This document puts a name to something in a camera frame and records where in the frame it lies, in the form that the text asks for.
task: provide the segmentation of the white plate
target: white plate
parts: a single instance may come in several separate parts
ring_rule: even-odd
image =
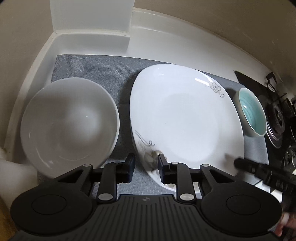
[[[161,183],[153,151],[189,168],[210,164],[237,173],[233,161],[244,157],[242,126],[227,92],[204,73],[172,64],[144,69],[131,91],[130,116],[140,160],[159,185],[175,188]]]
[[[83,164],[100,166],[112,153],[119,114],[110,94],[82,78],[50,83],[29,102],[21,141],[35,168],[57,177]]]

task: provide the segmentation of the silver screw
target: silver screw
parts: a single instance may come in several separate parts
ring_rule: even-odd
[[[110,193],[102,193],[98,196],[98,198],[102,201],[109,201],[113,198],[113,195],[111,195]]]
[[[182,199],[183,201],[191,201],[194,199],[194,195],[190,193],[183,193],[180,195],[180,199]]]

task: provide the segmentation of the ribbed black surface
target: ribbed black surface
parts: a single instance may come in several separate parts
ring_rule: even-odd
[[[278,240],[273,234],[239,238],[209,226],[195,206],[177,203],[172,195],[121,195],[113,204],[97,207],[93,216],[76,230],[55,237],[39,237],[23,231],[12,241],[150,241],[150,240]]]

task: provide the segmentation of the beige wall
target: beige wall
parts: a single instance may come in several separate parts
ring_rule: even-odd
[[[296,8],[288,0],[135,0],[134,7],[204,27],[295,81]]]
[[[0,4],[0,147],[21,84],[52,32],[49,0]]]

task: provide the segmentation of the human hand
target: human hand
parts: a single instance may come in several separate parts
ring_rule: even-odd
[[[291,228],[296,230],[296,213],[283,213],[281,219],[274,231],[275,235],[281,236],[283,233],[283,228]]]

